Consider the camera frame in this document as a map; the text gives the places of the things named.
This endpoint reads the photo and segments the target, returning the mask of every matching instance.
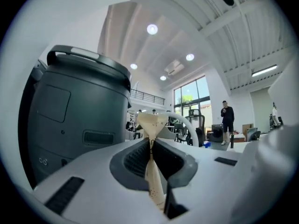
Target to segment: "white shirt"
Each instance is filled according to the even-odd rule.
[[[272,109],[272,116],[276,116],[276,119],[278,120],[278,113],[277,113],[277,110],[273,107]]]
[[[131,121],[131,115],[129,112],[127,112],[127,122],[130,122]]]

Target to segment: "large window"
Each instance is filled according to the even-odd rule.
[[[184,117],[189,115],[189,110],[199,109],[205,116],[205,127],[212,125],[212,109],[206,77],[201,77],[174,91],[175,113]]]

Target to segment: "black shorts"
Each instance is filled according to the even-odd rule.
[[[233,132],[234,131],[234,123],[233,122],[224,122],[223,123],[223,132]]]

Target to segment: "ceiling vent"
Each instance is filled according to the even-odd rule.
[[[180,61],[174,60],[166,68],[165,71],[169,76],[174,76],[184,68],[183,64]]]

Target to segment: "blue object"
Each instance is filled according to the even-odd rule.
[[[204,146],[205,146],[206,148],[210,147],[210,146],[211,146],[211,142],[208,142],[208,143],[204,144]]]

